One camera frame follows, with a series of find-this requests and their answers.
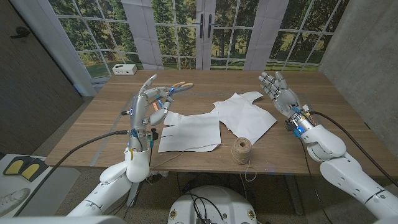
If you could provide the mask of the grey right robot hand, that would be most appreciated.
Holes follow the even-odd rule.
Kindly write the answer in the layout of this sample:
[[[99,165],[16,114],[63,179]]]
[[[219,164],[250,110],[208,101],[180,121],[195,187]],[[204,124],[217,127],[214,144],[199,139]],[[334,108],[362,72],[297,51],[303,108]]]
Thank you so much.
[[[297,94],[287,86],[287,82],[281,72],[276,72],[275,77],[262,72],[258,77],[260,87],[274,103],[275,108],[287,117],[286,128],[299,138],[314,124],[305,115]]]

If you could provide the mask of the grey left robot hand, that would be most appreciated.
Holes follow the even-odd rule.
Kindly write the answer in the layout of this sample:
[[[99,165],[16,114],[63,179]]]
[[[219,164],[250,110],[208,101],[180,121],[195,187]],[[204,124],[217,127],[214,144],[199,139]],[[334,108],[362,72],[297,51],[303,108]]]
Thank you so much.
[[[156,78],[157,74],[147,79],[138,94],[133,98],[131,106],[130,125],[132,132],[129,137],[129,149],[133,149],[138,152],[147,150],[147,125],[155,126],[162,122],[169,112],[171,102],[173,102],[170,92],[174,90],[174,87],[163,86],[150,88]],[[149,117],[147,117],[147,110],[152,104],[150,99],[155,96],[165,98],[165,103],[161,109],[153,112]]]

